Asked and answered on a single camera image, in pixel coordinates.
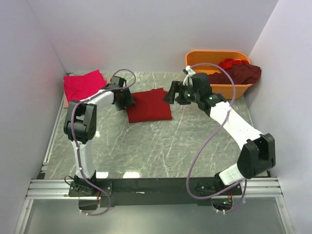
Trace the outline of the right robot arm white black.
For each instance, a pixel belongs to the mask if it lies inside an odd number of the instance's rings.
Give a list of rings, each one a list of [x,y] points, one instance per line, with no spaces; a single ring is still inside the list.
[[[253,178],[276,165],[275,139],[246,122],[219,93],[213,93],[206,73],[188,75],[186,83],[172,81],[163,99],[168,104],[196,103],[207,116],[218,122],[235,140],[241,152],[237,163],[215,175],[214,190],[224,195],[231,185]]]

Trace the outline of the red t shirt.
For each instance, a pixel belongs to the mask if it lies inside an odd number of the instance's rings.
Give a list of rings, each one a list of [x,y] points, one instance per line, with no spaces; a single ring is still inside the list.
[[[133,93],[134,104],[126,107],[129,123],[171,120],[170,105],[163,98],[163,88]]]

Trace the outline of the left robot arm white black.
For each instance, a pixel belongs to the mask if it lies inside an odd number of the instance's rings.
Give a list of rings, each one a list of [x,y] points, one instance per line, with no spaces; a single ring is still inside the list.
[[[116,75],[95,94],[69,103],[63,131],[71,141],[75,154],[76,172],[71,191],[87,196],[98,191],[92,160],[92,139],[97,131],[97,110],[111,104],[115,105],[118,111],[134,104],[126,79]]]

